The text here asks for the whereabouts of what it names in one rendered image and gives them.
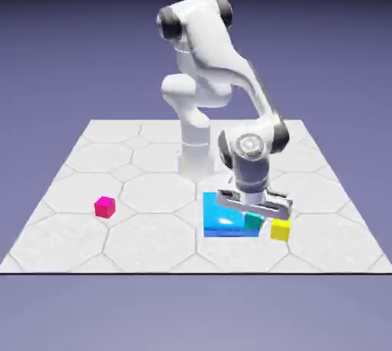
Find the large blue box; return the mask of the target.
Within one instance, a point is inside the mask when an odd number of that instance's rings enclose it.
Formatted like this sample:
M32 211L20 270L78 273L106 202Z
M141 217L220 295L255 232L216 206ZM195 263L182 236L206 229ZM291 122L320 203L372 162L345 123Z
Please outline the large blue box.
M204 236L206 238L258 237L260 230L254 232L244 228L243 216L245 213L218 205L216 192L204 192Z

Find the small teal cube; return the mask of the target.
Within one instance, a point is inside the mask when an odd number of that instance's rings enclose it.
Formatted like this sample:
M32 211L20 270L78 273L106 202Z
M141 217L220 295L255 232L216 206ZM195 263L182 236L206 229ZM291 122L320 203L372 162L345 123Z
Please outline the small teal cube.
M243 221L246 230L256 232L262 227L264 218L259 214L246 212L243 216Z

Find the small yellow cube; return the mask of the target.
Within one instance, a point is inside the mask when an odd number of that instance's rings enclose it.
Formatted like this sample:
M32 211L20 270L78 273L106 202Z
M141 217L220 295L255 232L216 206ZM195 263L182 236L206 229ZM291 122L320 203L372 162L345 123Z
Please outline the small yellow cube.
M291 228L291 220L273 219L271 222L270 237L276 241L287 242Z

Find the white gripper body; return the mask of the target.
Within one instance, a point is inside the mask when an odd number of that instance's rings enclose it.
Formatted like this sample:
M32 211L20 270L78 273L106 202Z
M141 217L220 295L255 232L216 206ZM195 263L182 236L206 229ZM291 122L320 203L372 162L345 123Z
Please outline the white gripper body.
M255 194L256 198L263 198L260 203L246 202L243 198L245 194L236 191L219 189L217 191L217 204L225 208L231 208L240 212L251 212L267 218L277 218L288 220L292 212L292 199L287 195L276 192L269 192L267 189L260 194Z

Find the small pink cube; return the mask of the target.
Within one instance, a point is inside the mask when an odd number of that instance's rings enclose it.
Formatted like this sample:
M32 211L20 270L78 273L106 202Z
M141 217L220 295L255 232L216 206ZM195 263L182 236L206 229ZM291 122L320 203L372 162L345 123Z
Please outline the small pink cube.
M95 216L100 218L110 218L116 211L116 201L114 198L101 196L94 203Z

